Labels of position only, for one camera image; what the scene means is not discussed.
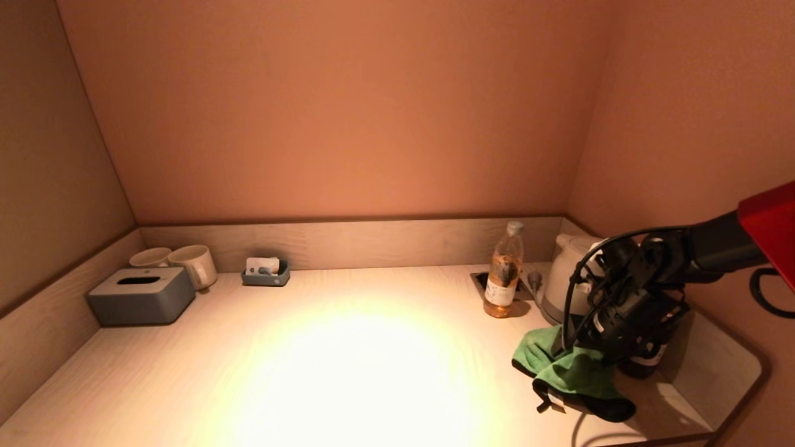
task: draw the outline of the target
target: mug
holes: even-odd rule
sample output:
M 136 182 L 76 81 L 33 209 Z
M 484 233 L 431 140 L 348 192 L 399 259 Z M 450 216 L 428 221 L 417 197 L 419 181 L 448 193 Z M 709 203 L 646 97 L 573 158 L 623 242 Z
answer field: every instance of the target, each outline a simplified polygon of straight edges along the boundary
M 206 245 L 188 245 L 174 251 L 169 255 L 169 264 L 184 267 L 196 290 L 206 289 L 218 279 L 210 248 Z
M 130 258 L 132 267 L 167 267 L 169 266 L 169 255 L 171 249 L 157 247 L 144 250 Z

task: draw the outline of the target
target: green cloth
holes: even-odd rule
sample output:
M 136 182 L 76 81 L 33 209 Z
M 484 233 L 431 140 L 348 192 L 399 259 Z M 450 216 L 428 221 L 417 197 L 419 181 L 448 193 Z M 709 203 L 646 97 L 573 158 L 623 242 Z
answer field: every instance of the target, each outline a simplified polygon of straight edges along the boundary
M 631 418 L 635 405 L 615 389 L 614 367 L 602 363 L 603 354 L 574 347 L 554 356 L 553 345 L 559 336 L 560 325 L 530 331 L 514 352 L 512 364 L 534 378 L 533 389 L 544 401 L 539 411 L 552 404 L 552 388 L 567 405 L 585 406 L 602 419 L 621 422 Z

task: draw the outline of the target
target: electric kettle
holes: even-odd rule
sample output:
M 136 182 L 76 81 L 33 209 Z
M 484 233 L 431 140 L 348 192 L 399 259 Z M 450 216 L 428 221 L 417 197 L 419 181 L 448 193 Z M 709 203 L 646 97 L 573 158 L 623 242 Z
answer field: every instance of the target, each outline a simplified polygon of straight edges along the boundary
M 577 263 L 591 250 L 595 243 L 603 239 L 592 236 L 570 236 L 558 235 L 555 243 L 560 247 L 560 253 L 552 263 L 549 270 L 549 277 L 545 285 L 544 293 L 536 299 L 538 308 L 544 318 L 553 325 L 563 321 L 563 312 L 566 304 L 566 293 L 568 292 L 568 280 L 574 274 Z M 603 274 L 601 267 L 591 258 L 588 267 L 594 274 Z M 588 292 L 591 286 L 587 283 L 577 284 L 572 293 L 572 304 L 570 313 L 572 315 L 585 315 L 591 308 L 588 305 Z

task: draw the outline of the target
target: gray tray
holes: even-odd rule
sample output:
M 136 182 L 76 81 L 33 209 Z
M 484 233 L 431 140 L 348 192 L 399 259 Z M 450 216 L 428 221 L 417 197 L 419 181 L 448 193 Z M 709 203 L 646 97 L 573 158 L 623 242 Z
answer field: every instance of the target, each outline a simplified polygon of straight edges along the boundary
M 284 259 L 279 259 L 279 274 L 270 276 L 269 274 L 246 274 L 244 270 L 240 274 L 244 286 L 269 286 L 283 287 L 290 280 L 290 265 Z

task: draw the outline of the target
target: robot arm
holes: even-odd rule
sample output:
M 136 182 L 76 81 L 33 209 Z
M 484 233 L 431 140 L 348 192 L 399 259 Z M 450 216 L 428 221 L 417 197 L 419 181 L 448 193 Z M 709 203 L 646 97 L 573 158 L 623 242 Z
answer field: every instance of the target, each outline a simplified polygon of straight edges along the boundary
M 647 236 L 637 245 L 632 237 L 642 234 Z M 594 255 L 604 276 L 572 276 L 561 347 L 598 349 L 607 363 L 649 355 L 648 346 L 673 331 L 687 313 L 686 284 L 715 282 L 747 267 L 773 264 L 773 269 L 754 272 L 751 293 L 768 311 L 795 318 L 795 312 L 772 306 L 759 287 L 761 276 L 780 274 L 795 290 L 795 181 L 743 200 L 737 211 L 707 222 L 633 231 L 602 241 L 575 272 L 588 270 L 586 262 Z M 591 283 L 591 310 L 573 321 L 572 291 L 586 281 Z

